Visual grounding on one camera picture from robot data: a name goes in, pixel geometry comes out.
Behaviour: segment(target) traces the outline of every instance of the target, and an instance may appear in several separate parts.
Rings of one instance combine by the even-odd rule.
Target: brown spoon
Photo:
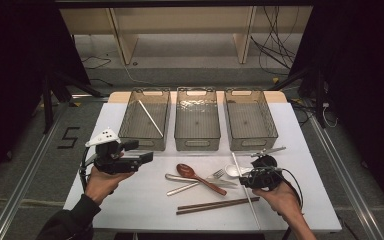
[[[185,177],[185,178],[193,178],[193,179],[196,179],[202,183],[204,183],[205,185],[207,185],[209,188],[213,189],[214,191],[220,193],[221,195],[226,195],[227,192],[219,187],[217,187],[216,185],[212,184],[212,183],[209,183],[207,181],[205,181],[204,179],[200,178],[198,175],[195,174],[195,171],[189,167],[188,165],[186,164],[177,164],[177,171],[179,172],[180,176],[182,177]]]

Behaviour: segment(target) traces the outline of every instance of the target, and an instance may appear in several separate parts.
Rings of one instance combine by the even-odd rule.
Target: silver knife
[[[182,182],[192,182],[192,183],[193,182],[198,182],[198,180],[196,180],[196,179],[184,178],[184,177],[172,175],[172,174],[169,174],[169,173],[167,173],[165,175],[165,177],[168,180],[175,180],[175,181],[182,181]],[[208,182],[210,182],[212,184],[218,185],[218,186],[238,185],[238,184],[236,184],[234,182],[229,182],[229,181],[225,181],[225,180],[222,180],[222,179],[206,178],[205,180],[207,180]]]

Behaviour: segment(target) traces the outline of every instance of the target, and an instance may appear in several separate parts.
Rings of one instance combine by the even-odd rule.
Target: person's left hand
[[[96,204],[101,205],[104,199],[118,187],[119,182],[129,178],[133,174],[134,172],[110,175],[105,172],[100,172],[95,166],[93,166],[86,186],[85,194]]]

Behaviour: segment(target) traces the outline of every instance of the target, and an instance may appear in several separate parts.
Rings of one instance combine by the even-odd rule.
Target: metal fork
[[[207,179],[208,179],[208,178],[215,178],[215,179],[218,179],[218,178],[220,178],[221,176],[223,176],[223,174],[224,174],[224,170],[223,170],[223,169],[220,169],[220,170],[218,170],[217,172],[215,172],[215,173],[211,174],[210,176],[208,176]],[[171,196],[171,195],[174,195],[174,194],[179,193],[179,192],[181,192],[181,191],[185,191],[186,189],[189,189],[189,188],[191,188],[191,187],[195,187],[195,186],[197,186],[198,184],[199,184],[199,182],[191,183],[191,184],[188,184],[188,185],[186,185],[186,186],[183,186],[183,187],[176,188],[176,189],[174,189],[174,190],[168,191],[168,192],[167,192],[167,196]]]

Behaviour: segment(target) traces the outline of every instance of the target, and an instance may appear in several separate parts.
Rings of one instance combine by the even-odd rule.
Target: white tabletop
[[[102,107],[91,138],[106,128],[118,132],[127,104],[106,103]],[[269,103],[279,137],[274,145],[286,147],[272,153],[281,168],[291,171],[301,187],[304,197],[303,213],[314,232],[338,232],[340,223],[315,167],[313,158],[289,103]],[[239,184],[237,178],[224,175],[222,179],[236,181],[237,186],[224,188],[226,196],[217,194],[204,185],[167,196],[167,191],[185,183],[165,179],[166,173],[178,175],[176,165],[185,163],[201,177],[207,177],[228,164],[234,164],[229,150],[226,122],[222,104],[219,103],[220,147],[214,152],[177,152],[174,140],[175,107],[171,108],[166,150],[154,152],[154,160],[144,164],[132,177],[120,183],[118,189],[101,205],[102,211],[93,221],[94,228],[133,232],[258,232],[285,230],[287,224],[273,212],[264,199],[250,204],[176,215],[178,206],[255,196],[250,189]],[[88,157],[95,152],[89,150]],[[252,167],[255,158],[248,152],[235,152],[238,164]],[[284,172],[286,179],[296,186],[293,178]],[[64,209],[71,209],[83,193],[79,176],[74,180]]]

